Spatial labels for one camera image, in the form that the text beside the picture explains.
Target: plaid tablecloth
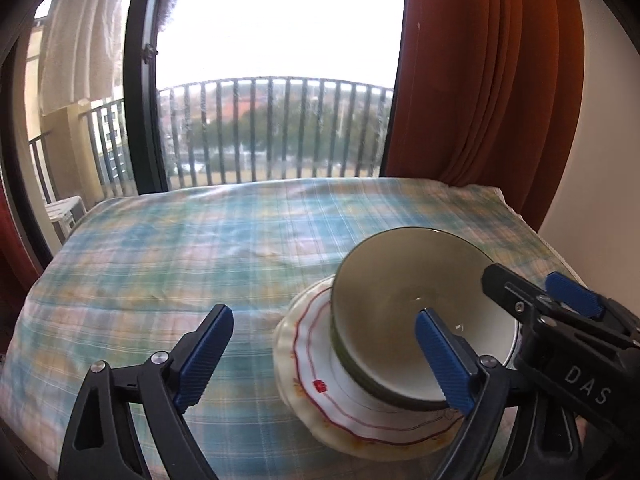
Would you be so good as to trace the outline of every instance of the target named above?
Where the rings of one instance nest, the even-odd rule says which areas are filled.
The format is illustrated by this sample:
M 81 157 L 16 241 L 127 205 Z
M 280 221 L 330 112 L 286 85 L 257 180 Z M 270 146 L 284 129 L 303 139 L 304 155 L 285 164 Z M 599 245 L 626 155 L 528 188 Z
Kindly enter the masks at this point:
M 495 189 L 427 180 L 309 179 L 177 190 L 97 205 L 31 289 L 0 380 L 0 415 L 57 468 L 89 365 L 143 362 L 216 302 L 234 335 L 187 420 L 222 479 L 424 479 L 433 461 L 373 463 L 316 441 L 281 402 L 271 335 L 293 296 L 379 231 L 430 226 L 542 283 L 560 258 Z M 139 406 L 140 442 L 165 473 Z

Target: white teacup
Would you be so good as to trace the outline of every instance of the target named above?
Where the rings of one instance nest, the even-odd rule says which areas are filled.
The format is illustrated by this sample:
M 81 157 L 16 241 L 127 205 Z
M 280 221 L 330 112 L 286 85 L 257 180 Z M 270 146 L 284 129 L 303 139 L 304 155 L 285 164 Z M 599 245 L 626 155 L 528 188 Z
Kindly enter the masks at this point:
M 332 344 L 344 368 L 389 404 L 446 407 L 415 339 L 415 319 L 434 308 L 478 355 L 506 364 L 518 323 L 482 292 L 491 263 L 471 243 L 435 229 L 398 228 L 364 240 L 338 268 L 332 290 Z

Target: saucer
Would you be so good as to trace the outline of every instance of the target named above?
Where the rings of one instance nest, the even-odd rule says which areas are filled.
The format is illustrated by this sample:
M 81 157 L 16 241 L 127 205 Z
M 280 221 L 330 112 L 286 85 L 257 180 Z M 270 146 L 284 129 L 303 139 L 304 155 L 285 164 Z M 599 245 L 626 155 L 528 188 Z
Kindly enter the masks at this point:
M 320 442 L 370 460 L 408 460 L 449 444 L 456 410 L 413 412 L 386 404 L 355 383 L 330 343 L 333 277 L 299 294 L 274 332 L 274 370 L 284 403 Z

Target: metal screw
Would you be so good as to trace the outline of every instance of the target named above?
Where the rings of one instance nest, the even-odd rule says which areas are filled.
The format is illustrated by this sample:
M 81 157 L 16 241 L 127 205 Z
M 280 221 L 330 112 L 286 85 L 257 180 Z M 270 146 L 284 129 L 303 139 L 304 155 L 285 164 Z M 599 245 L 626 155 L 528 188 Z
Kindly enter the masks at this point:
M 498 365 L 498 359 L 491 355 L 483 355 L 480 358 L 480 364 L 485 368 L 495 368 Z
M 151 362 L 155 365 L 161 365 L 169 358 L 169 354 L 165 351 L 156 352 L 151 356 Z
M 540 316 L 540 321 L 545 325 L 558 326 L 558 323 L 556 323 L 555 319 L 551 319 L 550 317 L 547 317 L 547 316 Z
M 103 371 L 106 365 L 107 363 L 105 363 L 104 361 L 96 361 L 94 364 L 91 365 L 91 371 L 94 374 L 97 374 L 98 372 Z
M 545 303 L 545 304 L 552 304 L 553 303 L 553 300 L 550 297 L 545 296 L 544 294 L 537 295 L 536 299 L 538 301 L 542 301 L 542 303 Z

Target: orange curtain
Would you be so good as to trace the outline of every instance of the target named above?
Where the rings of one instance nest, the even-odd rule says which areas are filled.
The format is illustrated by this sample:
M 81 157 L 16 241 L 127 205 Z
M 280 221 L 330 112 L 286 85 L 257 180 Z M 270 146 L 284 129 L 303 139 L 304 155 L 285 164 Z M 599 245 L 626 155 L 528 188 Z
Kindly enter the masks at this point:
M 386 175 L 500 187 L 539 228 L 583 67 L 578 0 L 407 0 Z
M 4 189 L 0 182 L 0 319 L 14 322 L 31 285 L 38 279 L 33 265 L 15 228 Z

